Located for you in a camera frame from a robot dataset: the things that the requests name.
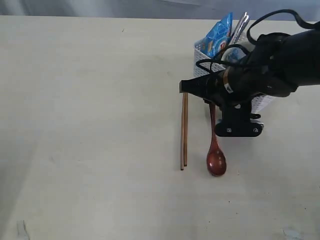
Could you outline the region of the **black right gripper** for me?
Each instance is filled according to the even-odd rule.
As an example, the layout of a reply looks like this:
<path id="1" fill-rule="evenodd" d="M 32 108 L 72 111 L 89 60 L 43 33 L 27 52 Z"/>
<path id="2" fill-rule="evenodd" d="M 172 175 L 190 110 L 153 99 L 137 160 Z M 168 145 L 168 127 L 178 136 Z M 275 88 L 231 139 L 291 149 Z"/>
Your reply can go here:
<path id="1" fill-rule="evenodd" d="M 228 83 L 229 69 L 212 72 L 189 80 L 181 80 L 179 92 L 188 93 L 215 104 L 222 112 L 220 122 L 213 125 L 219 137 L 257 137 L 264 128 L 252 116 L 252 99 L 249 93 L 236 93 Z"/>

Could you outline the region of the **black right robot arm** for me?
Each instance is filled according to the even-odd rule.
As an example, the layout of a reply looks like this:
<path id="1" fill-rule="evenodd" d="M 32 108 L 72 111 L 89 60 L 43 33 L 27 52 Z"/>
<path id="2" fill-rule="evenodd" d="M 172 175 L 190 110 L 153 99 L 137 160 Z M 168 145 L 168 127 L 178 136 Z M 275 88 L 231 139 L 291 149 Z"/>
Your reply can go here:
<path id="1" fill-rule="evenodd" d="M 257 137 L 263 124 L 252 117 L 252 99 L 285 98 L 301 86 L 320 83 L 320 31 L 260 35 L 253 51 L 226 69 L 179 83 L 189 93 L 221 108 L 219 137 Z"/>

